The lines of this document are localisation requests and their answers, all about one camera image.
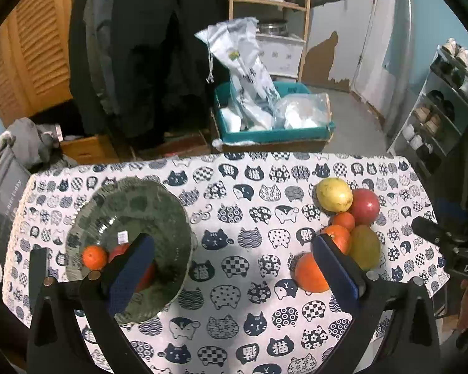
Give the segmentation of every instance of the white price sticker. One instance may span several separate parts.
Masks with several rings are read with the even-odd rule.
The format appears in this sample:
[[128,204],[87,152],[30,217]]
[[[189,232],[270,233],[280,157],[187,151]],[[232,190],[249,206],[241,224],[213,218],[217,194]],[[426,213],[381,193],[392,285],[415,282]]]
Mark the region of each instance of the white price sticker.
[[128,231],[126,230],[118,232],[118,244],[122,245],[124,243],[128,243]]

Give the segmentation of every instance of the table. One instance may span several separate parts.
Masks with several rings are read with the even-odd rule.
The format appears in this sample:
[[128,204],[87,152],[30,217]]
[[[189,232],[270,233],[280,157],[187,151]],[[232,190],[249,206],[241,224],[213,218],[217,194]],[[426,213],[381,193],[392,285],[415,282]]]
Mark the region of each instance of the table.
[[[382,243],[383,279],[420,276],[432,296],[448,280],[438,250],[415,236],[418,215],[434,220],[425,191],[403,157],[325,153],[225,153],[173,160],[78,166],[33,175],[21,200],[4,267],[3,300],[27,326],[28,259],[51,249],[50,274],[66,280],[67,232],[101,185],[134,175],[160,181],[185,206],[199,246],[184,289],[150,321],[122,325],[155,373],[304,374],[319,366],[350,315],[330,291],[307,294],[291,279],[310,233],[328,225],[312,190],[339,176],[380,198],[372,229]],[[388,326],[384,314],[373,340]],[[110,370],[83,313],[78,324],[95,363]]]

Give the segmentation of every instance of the white storage box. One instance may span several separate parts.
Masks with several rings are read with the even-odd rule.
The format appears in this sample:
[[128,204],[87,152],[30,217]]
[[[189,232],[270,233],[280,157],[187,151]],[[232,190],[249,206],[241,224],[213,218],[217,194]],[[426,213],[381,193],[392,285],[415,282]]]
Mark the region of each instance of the white storage box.
[[257,34],[260,57],[272,76],[298,78],[298,66],[305,41],[298,36]]

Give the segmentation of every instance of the concrete floor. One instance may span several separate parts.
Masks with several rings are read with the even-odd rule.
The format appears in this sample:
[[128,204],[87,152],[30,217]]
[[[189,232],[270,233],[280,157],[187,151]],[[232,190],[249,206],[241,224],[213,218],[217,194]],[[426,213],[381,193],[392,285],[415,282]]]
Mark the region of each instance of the concrete floor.
[[327,92],[331,103],[336,129],[324,152],[361,156],[386,154],[385,135],[378,119],[368,111],[366,104],[357,101],[349,93],[316,87],[309,89],[313,93]]

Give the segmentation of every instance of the white plastic bag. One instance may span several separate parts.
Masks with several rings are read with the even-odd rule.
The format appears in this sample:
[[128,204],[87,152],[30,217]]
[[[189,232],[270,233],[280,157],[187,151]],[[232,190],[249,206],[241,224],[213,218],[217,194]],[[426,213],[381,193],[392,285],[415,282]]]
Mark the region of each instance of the white plastic bag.
[[280,95],[260,60],[257,22],[253,17],[219,22],[197,32],[196,37],[231,72],[231,106],[236,107],[230,107],[231,111],[240,114],[248,127],[271,130],[274,104]]
[[274,107],[274,129],[328,127],[330,122],[327,93],[288,94]]

